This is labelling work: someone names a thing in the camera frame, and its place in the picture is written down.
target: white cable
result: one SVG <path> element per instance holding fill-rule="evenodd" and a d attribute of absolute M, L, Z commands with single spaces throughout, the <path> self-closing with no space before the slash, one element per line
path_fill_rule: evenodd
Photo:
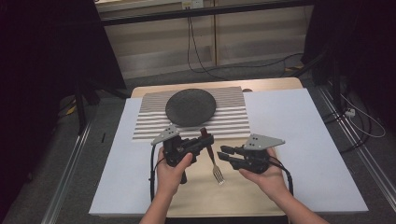
<path fill-rule="evenodd" d="M 364 113 L 362 110 L 360 110 L 360 109 L 357 108 L 355 105 L 353 105 L 352 103 L 350 103 L 350 102 L 348 101 L 348 99 L 347 99 L 343 94 L 340 94 L 340 95 L 341 95 L 341 96 L 344 98 L 344 100 L 346 100 L 352 107 L 354 107 L 355 109 L 359 110 L 363 115 L 367 116 L 369 119 L 372 119 L 372 120 L 382 129 L 383 133 L 382 133 L 381 135 L 372 135 L 372 134 L 370 134 L 370 133 L 367 133 L 367 132 L 365 132 L 364 130 L 362 130 L 360 127 L 358 127 L 358 125 L 356 125 L 356 124 L 352 121 L 352 119 L 349 117 L 349 121 L 350 121 L 350 122 L 353 124 L 353 126 L 355 126 L 359 131 L 361 131 L 362 133 L 365 133 L 365 134 L 367 134 L 367 135 L 369 135 L 369 136 L 371 136 L 371 137 L 374 137 L 374 138 L 380 138 L 380 137 L 385 136 L 385 134 L 387 134 L 387 131 L 385 130 L 385 128 L 384 128 L 378 121 L 376 121 L 376 120 L 375 120 L 374 118 L 372 118 L 370 115 Z"/>

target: human hand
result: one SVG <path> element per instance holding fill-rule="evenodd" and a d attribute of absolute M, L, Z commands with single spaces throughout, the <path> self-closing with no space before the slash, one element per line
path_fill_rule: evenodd
<path fill-rule="evenodd" d="M 272 148 L 268 148 L 267 152 L 271 157 L 276 158 L 276 154 Z M 274 159 L 270 159 L 270 161 L 278 163 L 278 161 Z M 244 178 L 257 184 L 259 188 L 273 201 L 277 196 L 289 193 L 283 179 L 282 170 L 274 165 L 270 164 L 268 169 L 260 175 L 254 174 L 245 169 L 240 169 L 239 173 Z"/>
<path fill-rule="evenodd" d="M 181 176 L 186 168 L 191 165 L 191 160 L 192 154 L 188 153 L 176 167 L 169 166 L 163 156 L 163 147 L 161 147 L 158 152 L 158 161 L 160 163 L 157 166 L 157 194 L 174 196 L 180 184 Z"/>

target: person's right hand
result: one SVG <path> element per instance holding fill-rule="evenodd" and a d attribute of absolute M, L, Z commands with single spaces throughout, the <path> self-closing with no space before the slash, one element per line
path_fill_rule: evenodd
<path fill-rule="evenodd" d="M 268 154 L 276 158 L 276 154 L 272 148 L 267 149 Z M 283 179 L 282 170 L 274 165 L 269 165 L 268 169 L 260 174 L 254 174 L 248 170 L 240 169 L 239 173 L 246 179 L 257 184 L 260 189 L 271 199 L 275 200 L 277 196 L 289 193 L 286 188 L 285 181 Z"/>

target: forearm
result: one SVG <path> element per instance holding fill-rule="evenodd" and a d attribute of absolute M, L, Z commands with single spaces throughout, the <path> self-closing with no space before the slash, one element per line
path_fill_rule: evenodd
<path fill-rule="evenodd" d="M 317 214 L 309 210 L 291 194 L 285 193 L 274 198 L 274 202 L 282 209 L 293 224 L 328 223 Z"/>
<path fill-rule="evenodd" d="M 143 216 L 142 220 L 140 220 L 140 224 L 162 224 L 165 223 L 166 213 L 168 208 L 172 202 L 172 196 L 168 194 L 158 193 L 151 205 L 148 208 L 148 211 Z"/>

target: round plate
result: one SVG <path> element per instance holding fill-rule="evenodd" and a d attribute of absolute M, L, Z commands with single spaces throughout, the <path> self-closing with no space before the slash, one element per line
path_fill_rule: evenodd
<path fill-rule="evenodd" d="M 166 116 L 182 127 L 198 126 L 210 118 L 216 111 L 216 100 L 207 91 L 187 89 L 173 95 L 166 103 Z"/>

